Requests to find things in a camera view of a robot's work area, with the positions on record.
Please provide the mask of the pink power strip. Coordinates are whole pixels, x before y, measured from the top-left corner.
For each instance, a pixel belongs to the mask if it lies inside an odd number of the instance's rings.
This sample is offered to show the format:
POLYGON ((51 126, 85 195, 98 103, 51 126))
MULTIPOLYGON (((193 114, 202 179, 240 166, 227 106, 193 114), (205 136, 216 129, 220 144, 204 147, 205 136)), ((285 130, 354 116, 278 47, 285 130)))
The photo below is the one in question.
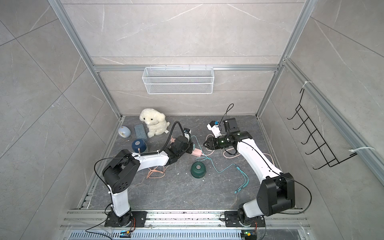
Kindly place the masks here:
MULTIPOLYGON (((214 150, 209 150, 209 149, 207 149, 207 151, 209 151, 209 154, 207 154, 207 156, 210 156, 211 154, 214 153, 214 150)), ((196 157, 198 157, 198 158, 200 158, 202 155, 204 155, 204 152, 203 152, 201 149, 197 149, 197 148, 195 147, 195 149, 194 149, 192 155, 193 155, 193 156, 196 156, 196 157)), ((275 165, 275 162, 274 162, 274 159, 273 159, 272 155, 267 154, 267 153, 264 153, 264 155, 265 155, 265 156, 269 156, 269 157, 271 158, 271 160, 272 160, 272 164, 275 165)), ((234 155, 233 157, 228 157, 228 156, 225 155, 225 153, 223 153, 223 156, 224 156, 226 159, 233 159, 233 158, 239 157, 240 154, 234 155)))

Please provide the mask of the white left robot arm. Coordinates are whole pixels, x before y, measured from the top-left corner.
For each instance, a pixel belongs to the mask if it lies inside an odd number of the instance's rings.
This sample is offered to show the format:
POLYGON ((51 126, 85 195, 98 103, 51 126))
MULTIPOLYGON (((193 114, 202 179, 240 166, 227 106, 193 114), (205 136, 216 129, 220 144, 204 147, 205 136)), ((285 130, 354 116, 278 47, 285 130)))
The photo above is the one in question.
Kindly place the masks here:
POLYGON ((185 153, 191 154, 194 150, 191 130, 182 128, 176 121, 171 129, 173 132, 178 125, 182 135, 171 142, 171 136, 164 146, 155 152, 132 153, 127 149, 121 150, 115 157, 109 157, 109 164, 97 177, 106 185, 111 197, 112 210, 107 214, 106 227, 133 227, 136 219, 129 204, 128 188, 138 171, 152 167, 165 167, 176 163, 185 153))

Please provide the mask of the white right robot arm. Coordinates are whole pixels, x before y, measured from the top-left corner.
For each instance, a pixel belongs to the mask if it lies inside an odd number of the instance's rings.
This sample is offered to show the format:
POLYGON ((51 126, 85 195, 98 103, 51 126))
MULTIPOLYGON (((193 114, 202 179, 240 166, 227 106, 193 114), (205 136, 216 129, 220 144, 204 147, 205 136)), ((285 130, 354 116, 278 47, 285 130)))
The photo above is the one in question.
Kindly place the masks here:
POLYGON ((207 137, 204 147, 210 151, 234 148, 235 153, 247 161, 260 182, 256 198, 239 205, 235 214, 239 224, 244 227, 257 226, 265 221, 265 217, 290 215, 289 210, 296 207, 296 185, 305 190, 309 188, 274 165, 258 147, 255 136, 250 131, 242 130, 236 118, 223 114, 220 121, 209 121, 207 129, 212 135, 207 137))

